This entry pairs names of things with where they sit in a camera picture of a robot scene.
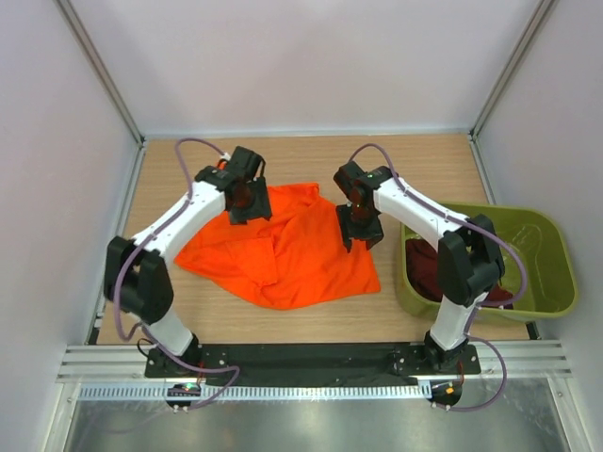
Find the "orange t shirt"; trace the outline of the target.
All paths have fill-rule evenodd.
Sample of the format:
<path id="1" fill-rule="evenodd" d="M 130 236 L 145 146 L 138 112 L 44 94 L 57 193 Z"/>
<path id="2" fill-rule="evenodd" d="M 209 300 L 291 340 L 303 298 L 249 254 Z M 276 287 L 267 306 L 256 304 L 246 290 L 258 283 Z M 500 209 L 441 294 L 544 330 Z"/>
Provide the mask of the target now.
<path id="1" fill-rule="evenodd" d="M 332 202 L 316 182 L 270 186 L 272 217 L 233 225 L 226 213 L 207 223 L 174 263 L 263 308 L 293 310 L 378 293 L 369 250 L 346 250 Z"/>

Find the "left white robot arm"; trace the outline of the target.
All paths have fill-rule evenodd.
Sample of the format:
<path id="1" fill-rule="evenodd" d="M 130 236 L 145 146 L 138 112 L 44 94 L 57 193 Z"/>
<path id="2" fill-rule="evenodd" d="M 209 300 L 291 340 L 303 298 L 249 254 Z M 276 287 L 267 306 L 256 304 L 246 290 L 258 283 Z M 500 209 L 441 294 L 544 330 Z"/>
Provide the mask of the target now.
<path id="1" fill-rule="evenodd" d="M 233 225 L 272 216 L 265 159 L 241 146 L 219 156 L 196 175 L 184 173 L 186 192 L 159 219 L 130 238 L 114 236 L 106 248 L 103 292 L 120 339 L 128 342 L 143 331 L 165 356 L 189 369 L 200 363 L 201 349 L 173 306 L 170 265 L 222 214 Z"/>

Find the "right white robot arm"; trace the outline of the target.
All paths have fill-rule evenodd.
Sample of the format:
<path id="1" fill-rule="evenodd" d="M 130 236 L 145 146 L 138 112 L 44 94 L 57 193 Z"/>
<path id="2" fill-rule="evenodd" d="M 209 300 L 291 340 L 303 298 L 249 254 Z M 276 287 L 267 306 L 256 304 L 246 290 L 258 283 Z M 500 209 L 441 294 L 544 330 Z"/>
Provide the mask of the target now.
<path id="1" fill-rule="evenodd" d="M 347 202 L 335 212 L 343 246 L 369 250 L 383 239 L 380 215 L 408 226 L 436 252 L 442 291 L 437 316 L 424 338 L 424 356 L 436 371 L 456 367 L 468 342 L 466 329 L 480 302 L 497 285 L 505 266 L 490 218 L 450 211 L 404 184 L 386 166 L 365 171 L 350 161 L 334 174 Z"/>

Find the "maroon t shirt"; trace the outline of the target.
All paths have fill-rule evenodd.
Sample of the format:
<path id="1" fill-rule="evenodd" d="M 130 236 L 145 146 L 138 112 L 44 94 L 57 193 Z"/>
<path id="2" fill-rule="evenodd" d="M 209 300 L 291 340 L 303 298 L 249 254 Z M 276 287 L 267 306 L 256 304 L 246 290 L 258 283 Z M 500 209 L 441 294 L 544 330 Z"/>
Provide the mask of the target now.
<path id="1" fill-rule="evenodd" d="M 483 247 L 476 252 L 465 250 L 454 235 L 435 244 L 410 238 L 405 251 L 408 281 L 426 299 L 445 299 L 463 307 L 482 295 L 491 303 L 512 301 L 513 293 L 498 285 L 497 264 L 485 260 Z"/>

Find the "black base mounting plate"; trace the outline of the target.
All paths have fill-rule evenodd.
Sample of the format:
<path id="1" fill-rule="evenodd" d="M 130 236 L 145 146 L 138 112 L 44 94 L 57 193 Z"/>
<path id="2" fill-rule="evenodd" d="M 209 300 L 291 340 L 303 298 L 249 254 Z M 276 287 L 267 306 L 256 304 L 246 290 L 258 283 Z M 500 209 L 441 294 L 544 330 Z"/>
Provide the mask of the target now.
<path id="1" fill-rule="evenodd" d="M 436 368 L 420 343 L 205 345 L 198 365 L 240 369 L 236 386 L 379 387 L 481 372 L 477 350 L 468 346 L 457 360 Z"/>

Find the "olive green plastic basket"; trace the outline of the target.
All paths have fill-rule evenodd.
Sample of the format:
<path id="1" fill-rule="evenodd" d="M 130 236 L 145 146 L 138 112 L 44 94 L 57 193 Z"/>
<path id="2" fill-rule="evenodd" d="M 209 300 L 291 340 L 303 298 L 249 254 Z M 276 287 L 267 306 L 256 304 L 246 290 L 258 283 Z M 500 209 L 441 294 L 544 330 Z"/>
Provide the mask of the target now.
<path id="1" fill-rule="evenodd" d="M 444 207 L 475 217 L 484 214 L 494 223 L 497 235 L 508 243 L 527 271 L 527 288 L 512 309 L 484 307 L 476 320 L 480 323 L 507 325 L 558 318 L 568 314 L 578 299 L 578 289 L 567 247 L 556 223 L 529 208 L 467 202 L 444 202 Z M 396 296 L 400 307 L 410 315 L 434 320 L 439 301 L 425 299 L 409 281 L 406 245 L 421 239 L 412 228 L 402 224 L 401 245 L 396 261 Z M 501 288 L 513 294 L 520 287 L 520 272 L 509 253 L 501 250 L 505 275 Z"/>

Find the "aluminium frame rail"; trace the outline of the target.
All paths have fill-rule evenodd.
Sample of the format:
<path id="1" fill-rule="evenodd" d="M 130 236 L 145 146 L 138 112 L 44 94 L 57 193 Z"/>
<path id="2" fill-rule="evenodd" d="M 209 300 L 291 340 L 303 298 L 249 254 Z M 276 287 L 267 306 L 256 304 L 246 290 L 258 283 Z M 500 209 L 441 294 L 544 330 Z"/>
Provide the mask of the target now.
<path id="1" fill-rule="evenodd" d="M 459 361 L 433 367 L 418 343 L 205 345 L 201 368 L 190 371 L 148 347 L 69 347 L 59 382 L 196 379 L 215 375 L 222 385 L 238 367 L 239 386 L 385 386 L 411 379 L 568 378 L 572 371 L 560 343 L 547 340 L 471 342 Z"/>

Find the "left aluminium corner post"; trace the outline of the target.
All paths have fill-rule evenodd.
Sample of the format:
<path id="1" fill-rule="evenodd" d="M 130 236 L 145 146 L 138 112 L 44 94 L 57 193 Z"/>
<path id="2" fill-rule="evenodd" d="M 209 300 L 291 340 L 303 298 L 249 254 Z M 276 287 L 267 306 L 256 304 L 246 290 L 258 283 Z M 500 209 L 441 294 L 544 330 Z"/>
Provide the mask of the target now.
<path id="1" fill-rule="evenodd" d="M 75 41 L 83 52 L 109 101 L 118 113 L 123 125 L 126 127 L 135 143 L 141 147 L 145 141 L 144 135 L 140 132 L 134 117 L 127 107 L 113 77 L 110 75 L 87 28 L 74 8 L 73 3 L 69 0 L 54 0 L 53 3 L 73 34 Z"/>

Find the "aluminium corner post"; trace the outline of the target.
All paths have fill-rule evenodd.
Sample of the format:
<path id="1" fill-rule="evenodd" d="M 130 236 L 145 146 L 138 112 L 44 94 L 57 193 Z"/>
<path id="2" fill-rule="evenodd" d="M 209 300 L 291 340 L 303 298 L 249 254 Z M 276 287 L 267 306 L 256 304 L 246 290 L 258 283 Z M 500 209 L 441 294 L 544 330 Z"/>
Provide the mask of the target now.
<path id="1" fill-rule="evenodd" d="M 500 72 L 497 81 L 492 86 L 473 127 L 469 131 L 469 137 L 472 142 L 477 141 L 481 131 L 484 129 L 486 123 L 496 109 L 503 94 L 513 82 L 521 64 L 527 57 L 538 34 L 544 28 L 557 4 L 558 1 L 556 0 L 540 0 L 537 2 L 534 11 L 531 13 L 527 23 L 523 27 L 507 62 Z"/>
<path id="2" fill-rule="evenodd" d="M 126 127 L 135 143 L 141 147 L 145 141 L 144 135 L 140 132 L 134 117 L 127 107 L 113 77 L 110 75 L 87 28 L 74 8 L 73 3 L 69 0 L 54 0 L 53 3 L 73 34 L 75 41 L 83 52 L 109 101 L 118 113 L 123 125 Z"/>

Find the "right aluminium corner post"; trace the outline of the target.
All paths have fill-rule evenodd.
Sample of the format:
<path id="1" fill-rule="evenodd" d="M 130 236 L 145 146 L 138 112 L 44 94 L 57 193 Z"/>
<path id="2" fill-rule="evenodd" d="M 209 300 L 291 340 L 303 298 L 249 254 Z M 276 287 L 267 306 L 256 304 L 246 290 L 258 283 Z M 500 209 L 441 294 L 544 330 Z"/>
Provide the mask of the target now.
<path id="1" fill-rule="evenodd" d="M 556 0 L 540 0 L 537 2 L 534 11 L 531 13 L 527 23 L 523 27 L 507 62 L 500 72 L 497 81 L 492 86 L 473 127 L 469 131 L 469 137 L 472 142 L 477 141 L 481 131 L 484 129 L 486 123 L 496 109 L 503 94 L 513 82 L 521 64 L 527 57 L 538 34 L 544 28 L 557 4 L 558 1 Z"/>

